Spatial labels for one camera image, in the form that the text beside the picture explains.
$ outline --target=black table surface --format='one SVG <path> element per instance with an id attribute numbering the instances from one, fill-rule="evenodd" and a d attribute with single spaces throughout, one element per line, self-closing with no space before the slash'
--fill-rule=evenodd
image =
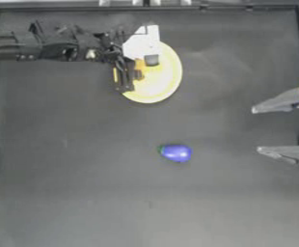
<path id="1" fill-rule="evenodd" d="M 156 22 L 182 82 L 141 105 L 105 65 L 0 62 L 0 247 L 299 246 L 299 167 L 254 151 L 296 144 L 299 111 L 249 113 L 299 86 L 293 12 L 5 12 L 0 31 L 33 19 Z"/>

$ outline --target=black tray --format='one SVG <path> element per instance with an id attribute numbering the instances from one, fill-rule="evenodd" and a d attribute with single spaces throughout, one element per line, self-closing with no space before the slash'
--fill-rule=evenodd
<path id="1" fill-rule="evenodd" d="M 299 86 L 299 6 L 0 6 L 0 31 L 33 19 L 152 20 L 184 75 L 140 105 L 105 65 L 0 62 L 0 247 L 299 246 L 299 168 L 254 151 L 296 143 L 299 111 L 249 112 Z M 192 161 L 165 161 L 164 143 Z"/>

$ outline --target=blue toy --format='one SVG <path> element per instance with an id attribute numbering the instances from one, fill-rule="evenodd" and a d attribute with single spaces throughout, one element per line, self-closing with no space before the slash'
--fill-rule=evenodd
<path id="1" fill-rule="evenodd" d="M 161 145 L 158 152 L 164 158 L 173 162 L 186 162 L 190 159 L 192 149 L 185 145 Z"/>

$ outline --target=metal clamp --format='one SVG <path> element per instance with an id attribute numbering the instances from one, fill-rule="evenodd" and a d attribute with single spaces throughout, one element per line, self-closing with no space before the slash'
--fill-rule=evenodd
<path id="1" fill-rule="evenodd" d="M 290 89 L 250 108 L 252 114 L 289 112 L 299 109 L 299 88 Z M 299 146 L 257 147 L 257 152 L 288 163 L 299 164 Z"/>

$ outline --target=yellow plate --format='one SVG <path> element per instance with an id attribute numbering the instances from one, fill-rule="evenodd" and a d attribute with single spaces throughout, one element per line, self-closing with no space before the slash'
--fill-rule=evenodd
<path id="1" fill-rule="evenodd" d="M 133 91 L 122 95 L 138 103 L 156 103 L 166 99 L 176 91 L 182 67 L 172 48 L 161 42 L 160 64 L 154 67 L 141 66 L 144 78 L 133 80 Z"/>

